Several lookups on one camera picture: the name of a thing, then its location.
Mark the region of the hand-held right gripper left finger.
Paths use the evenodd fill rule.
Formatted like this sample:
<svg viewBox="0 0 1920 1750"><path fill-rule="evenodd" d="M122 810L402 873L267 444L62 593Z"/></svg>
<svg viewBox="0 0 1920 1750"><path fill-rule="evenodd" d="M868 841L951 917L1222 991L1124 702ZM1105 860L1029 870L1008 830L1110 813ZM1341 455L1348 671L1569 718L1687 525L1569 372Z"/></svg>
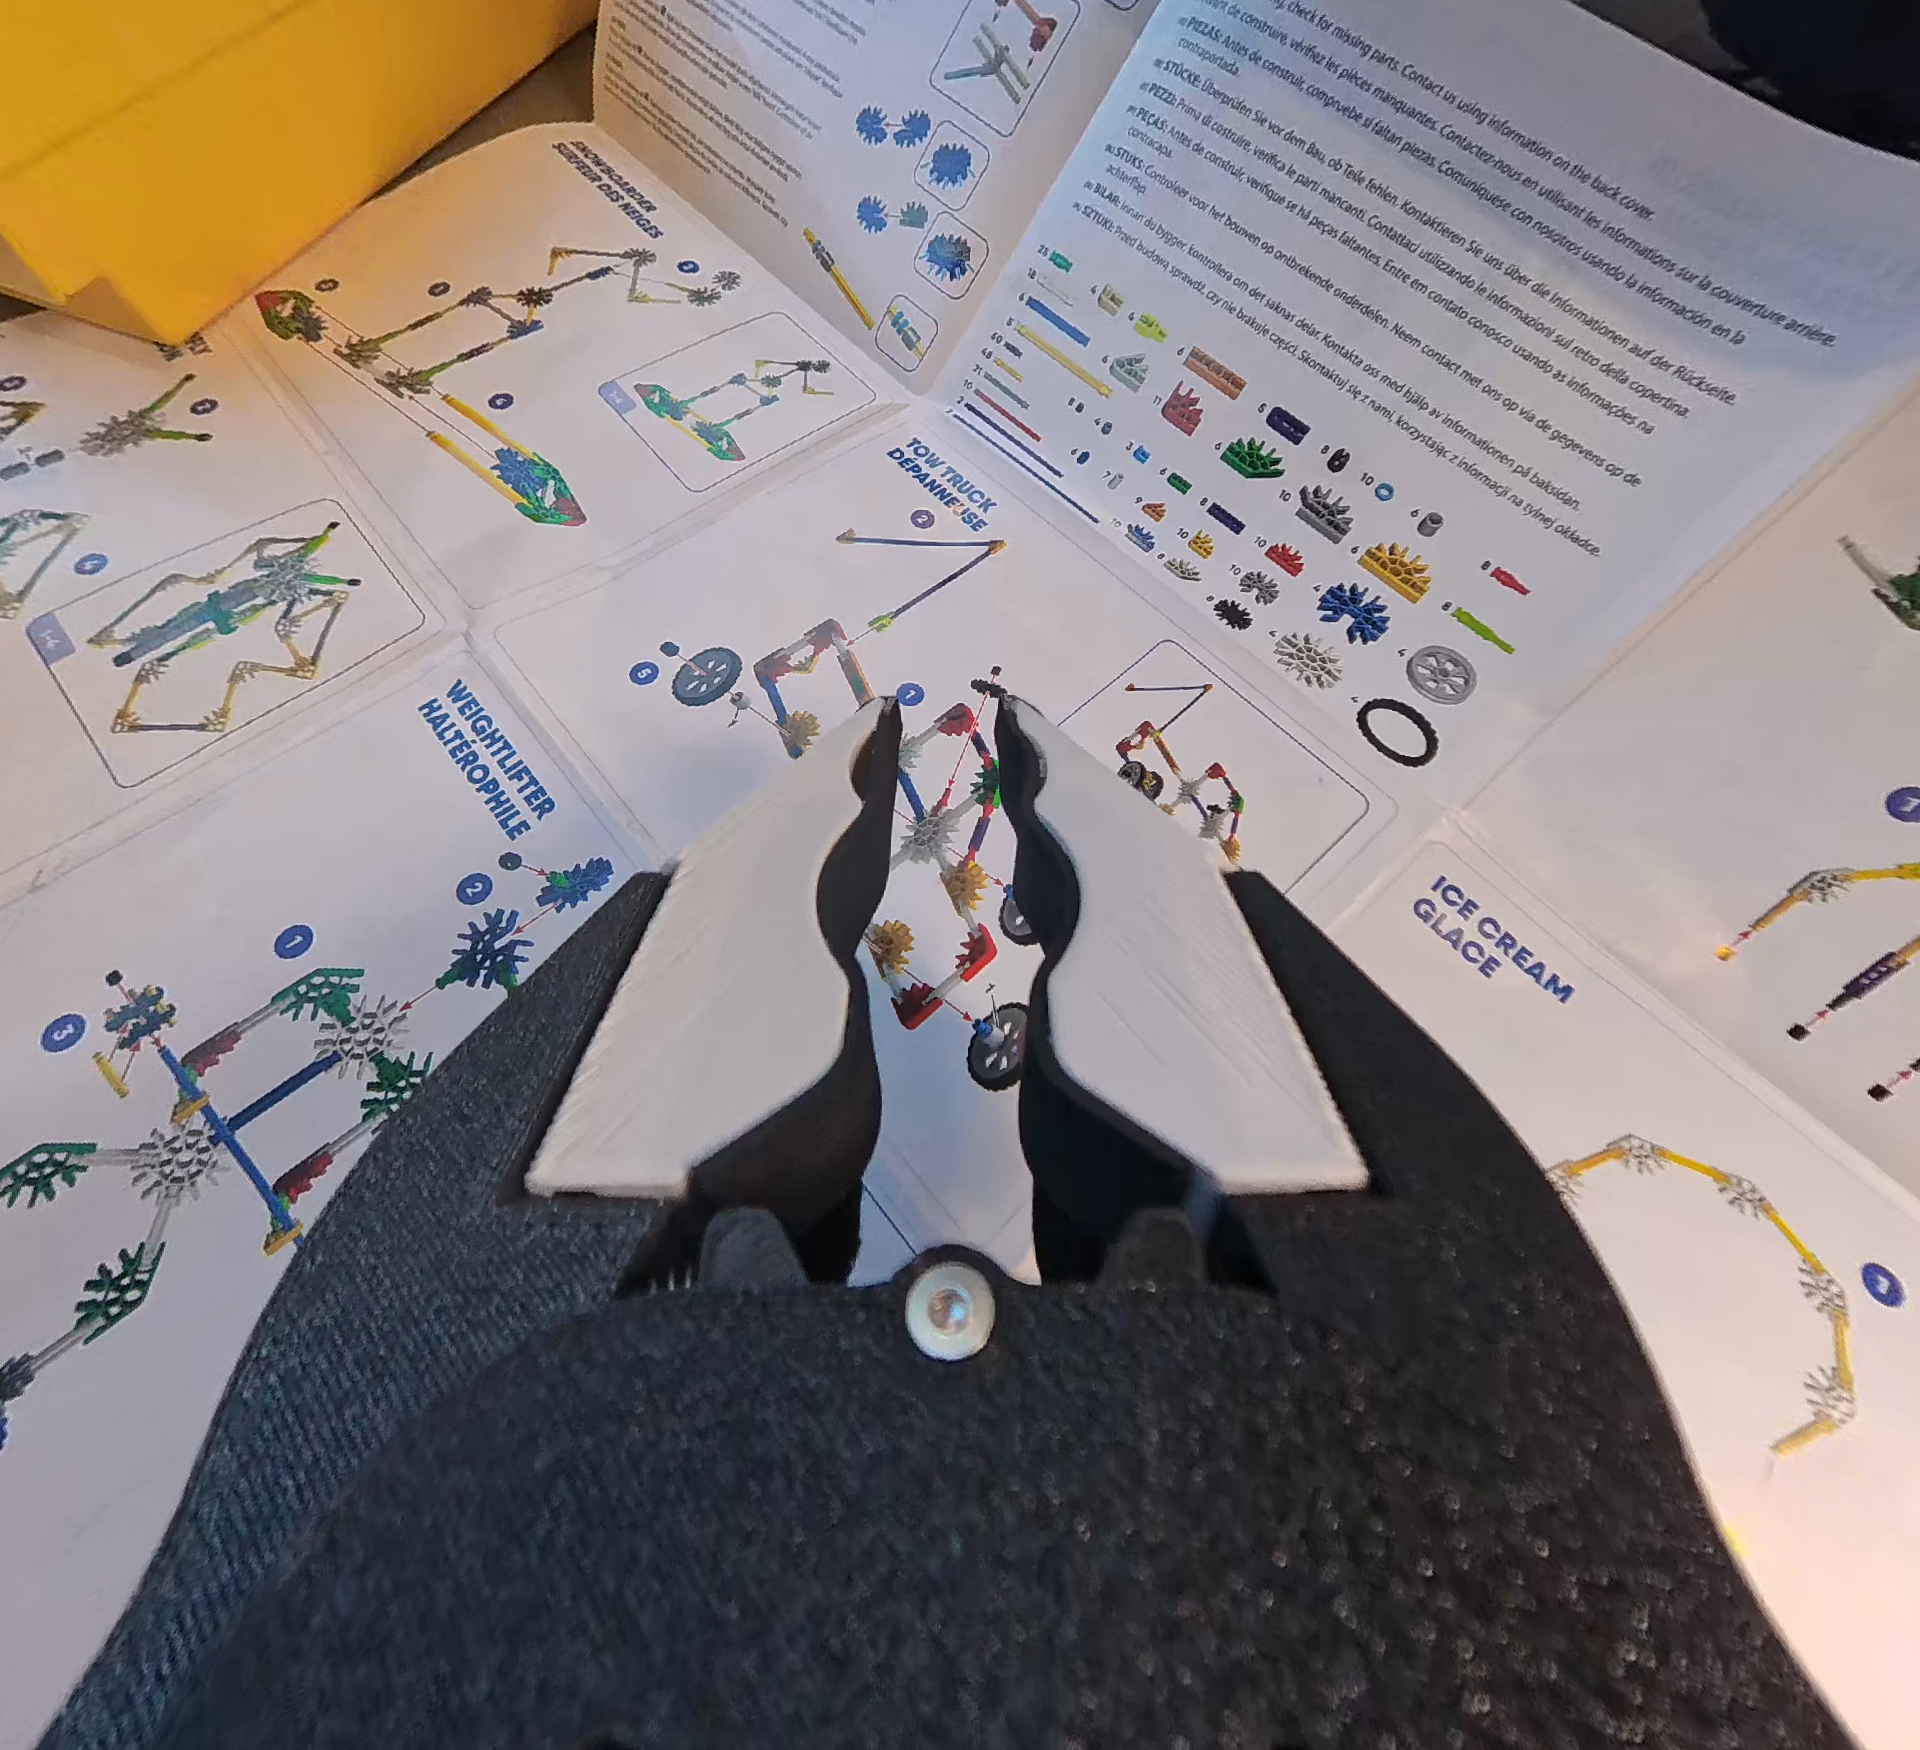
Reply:
<svg viewBox="0 0 1920 1750"><path fill-rule="evenodd" d="M806 1280L847 1283L882 1129L857 956L898 791L900 703L876 697L687 844L543 1102L531 1196L665 1210L640 1280L762 1210Z"/></svg>

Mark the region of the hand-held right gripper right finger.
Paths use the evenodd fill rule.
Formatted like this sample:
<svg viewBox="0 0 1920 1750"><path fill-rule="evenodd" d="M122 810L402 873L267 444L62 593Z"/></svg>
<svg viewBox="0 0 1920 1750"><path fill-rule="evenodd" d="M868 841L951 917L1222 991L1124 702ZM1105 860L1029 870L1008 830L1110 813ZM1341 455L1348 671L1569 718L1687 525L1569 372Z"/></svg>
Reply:
<svg viewBox="0 0 1920 1750"><path fill-rule="evenodd" d="M1022 697L1001 697L1012 899L1040 952L1018 1133L1042 1283L1090 1283L1142 1214L1258 1279L1249 1199L1359 1194L1370 1170L1241 894L1201 844Z"/></svg>

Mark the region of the white instruction sheet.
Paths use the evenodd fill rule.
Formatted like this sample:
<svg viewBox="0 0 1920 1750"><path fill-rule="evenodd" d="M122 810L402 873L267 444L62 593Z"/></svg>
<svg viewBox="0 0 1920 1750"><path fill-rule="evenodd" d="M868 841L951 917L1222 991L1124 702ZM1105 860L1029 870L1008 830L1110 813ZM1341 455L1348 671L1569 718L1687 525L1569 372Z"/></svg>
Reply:
<svg viewBox="0 0 1920 1750"><path fill-rule="evenodd" d="M1443 1031L1915 1747L1915 166L1562 0L602 0L211 335L3 325L3 1747L615 886L894 693L859 1270L1032 1270L1001 665Z"/></svg>

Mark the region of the yellow plastic bin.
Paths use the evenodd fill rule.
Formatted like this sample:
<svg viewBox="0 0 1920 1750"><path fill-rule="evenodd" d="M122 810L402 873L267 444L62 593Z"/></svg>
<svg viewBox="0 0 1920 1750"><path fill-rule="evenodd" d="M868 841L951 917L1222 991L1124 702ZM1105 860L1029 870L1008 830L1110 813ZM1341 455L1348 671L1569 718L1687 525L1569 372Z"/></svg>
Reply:
<svg viewBox="0 0 1920 1750"><path fill-rule="evenodd" d="M177 340L599 0L2 0L2 288Z"/></svg>

